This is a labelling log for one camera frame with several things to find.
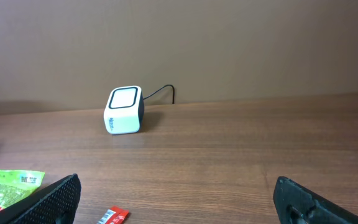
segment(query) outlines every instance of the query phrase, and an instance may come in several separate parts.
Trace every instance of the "barcode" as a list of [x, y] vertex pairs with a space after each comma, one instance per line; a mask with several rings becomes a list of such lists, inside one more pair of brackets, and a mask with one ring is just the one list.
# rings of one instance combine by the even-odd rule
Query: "barcode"
[[100, 219], [100, 221], [98, 222], [98, 224], [106, 224], [107, 220], [109, 220], [109, 218], [112, 217], [112, 215], [114, 215], [115, 212], [112, 210], [107, 210], [107, 212], [103, 215], [102, 219]]
[[21, 176], [20, 180], [21, 180], [22, 183], [30, 183], [30, 184], [35, 184], [37, 182], [36, 177], [24, 177], [24, 176]]

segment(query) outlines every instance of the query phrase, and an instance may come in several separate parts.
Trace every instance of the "white label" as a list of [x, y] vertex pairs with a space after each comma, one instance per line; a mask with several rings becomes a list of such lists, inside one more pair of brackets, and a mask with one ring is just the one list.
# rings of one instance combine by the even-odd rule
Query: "white label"
[[106, 224], [107, 220], [112, 217], [116, 212], [112, 210], [107, 210], [107, 212], [103, 215], [102, 219], [98, 222], [98, 224]]

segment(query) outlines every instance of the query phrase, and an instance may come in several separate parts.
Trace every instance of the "candy wrapper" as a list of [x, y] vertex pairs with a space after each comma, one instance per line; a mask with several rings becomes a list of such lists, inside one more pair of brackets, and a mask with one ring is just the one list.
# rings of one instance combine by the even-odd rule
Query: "candy wrapper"
[[0, 211], [34, 192], [44, 175], [39, 171], [0, 170]]
[[125, 211], [124, 209], [121, 209], [117, 206], [113, 206], [107, 210], [98, 224], [121, 224], [128, 214], [129, 211]]

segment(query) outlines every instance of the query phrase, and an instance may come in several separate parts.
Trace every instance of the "green snack bag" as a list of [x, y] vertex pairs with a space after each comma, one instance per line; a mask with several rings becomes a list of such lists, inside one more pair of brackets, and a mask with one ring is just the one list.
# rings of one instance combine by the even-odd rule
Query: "green snack bag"
[[0, 170], [0, 211], [34, 192], [44, 175], [39, 171]]

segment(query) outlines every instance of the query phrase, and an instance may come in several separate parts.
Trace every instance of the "red wrapper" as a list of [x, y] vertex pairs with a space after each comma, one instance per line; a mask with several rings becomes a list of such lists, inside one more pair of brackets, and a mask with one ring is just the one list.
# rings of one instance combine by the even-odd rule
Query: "red wrapper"
[[107, 210], [98, 224], [121, 224], [128, 214], [129, 211], [125, 211], [117, 206], [113, 206]]

